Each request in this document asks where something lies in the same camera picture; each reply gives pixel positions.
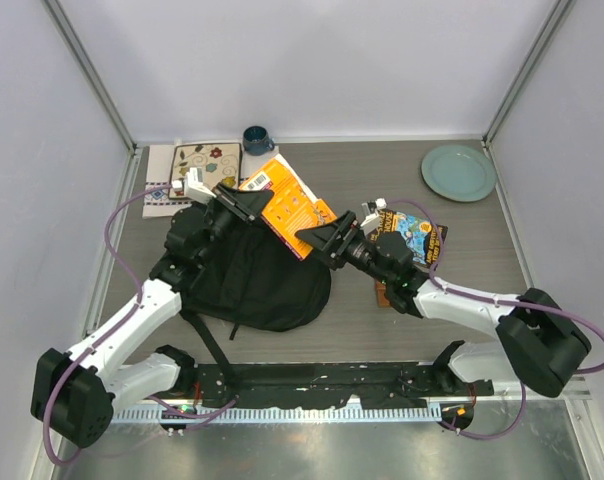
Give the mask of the orange paperback book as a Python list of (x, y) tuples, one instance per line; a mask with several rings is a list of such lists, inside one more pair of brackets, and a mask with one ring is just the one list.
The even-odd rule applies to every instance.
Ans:
[(281, 154), (262, 165), (240, 189), (273, 193), (262, 210), (262, 219), (300, 260), (311, 253), (312, 247), (299, 240), (296, 233), (337, 219), (327, 203), (315, 196)]

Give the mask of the black fabric backpack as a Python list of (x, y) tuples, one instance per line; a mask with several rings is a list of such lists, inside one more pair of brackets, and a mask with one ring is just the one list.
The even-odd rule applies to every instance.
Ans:
[(237, 230), (204, 265), (178, 262), (165, 249), (149, 278), (180, 295), (180, 316), (198, 332), (227, 378), (234, 376), (233, 367), (204, 316), (227, 321), (234, 330), (286, 332), (315, 320), (332, 286), (330, 270), (321, 261), (298, 259), (270, 229), (253, 224)]

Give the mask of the black comic cover book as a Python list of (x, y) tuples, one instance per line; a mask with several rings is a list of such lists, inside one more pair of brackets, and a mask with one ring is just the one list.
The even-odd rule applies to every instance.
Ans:
[(376, 242), (381, 234), (398, 232), (413, 252), (415, 264), (430, 268), (438, 260), (441, 243), (448, 234), (447, 226), (438, 225), (440, 234), (437, 234), (432, 224), (421, 217), (390, 209), (380, 210), (379, 215), (378, 227), (367, 236), (370, 241)]

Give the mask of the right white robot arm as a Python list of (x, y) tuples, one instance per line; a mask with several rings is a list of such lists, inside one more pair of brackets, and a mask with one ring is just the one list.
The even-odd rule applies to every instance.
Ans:
[(396, 311), (496, 338), (515, 376), (543, 396), (557, 397), (591, 351), (586, 335), (546, 292), (490, 294), (431, 278), (414, 265), (400, 233), (370, 241), (352, 212), (295, 236), (331, 268), (350, 264), (383, 283)]

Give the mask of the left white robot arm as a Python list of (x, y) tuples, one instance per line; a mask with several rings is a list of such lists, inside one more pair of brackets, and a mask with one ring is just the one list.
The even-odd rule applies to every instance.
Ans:
[(254, 224), (274, 193), (201, 182), (172, 185), (193, 204), (174, 215), (165, 253), (148, 279), (136, 280), (133, 298), (93, 334), (65, 351), (51, 348), (37, 362), (31, 414), (41, 421), (46, 442), (56, 432), (87, 448), (115, 413), (157, 392), (182, 399), (194, 389), (195, 362), (175, 348), (162, 347), (132, 366), (124, 362), (194, 298), (232, 230)]

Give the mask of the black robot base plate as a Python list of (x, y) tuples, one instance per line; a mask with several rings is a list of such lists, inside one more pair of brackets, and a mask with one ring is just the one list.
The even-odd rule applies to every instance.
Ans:
[(197, 376), (178, 390), (158, 392), (162, 400), (198, 400), (220, 408), (326, 410), (357, 397), (366, 409), (422, 407), (428, 397), (487, 397), (493, 383), (466, 383), (443, 365), (416, 362), (235, 364), (227, 378), (216, 364), (201, 364)]

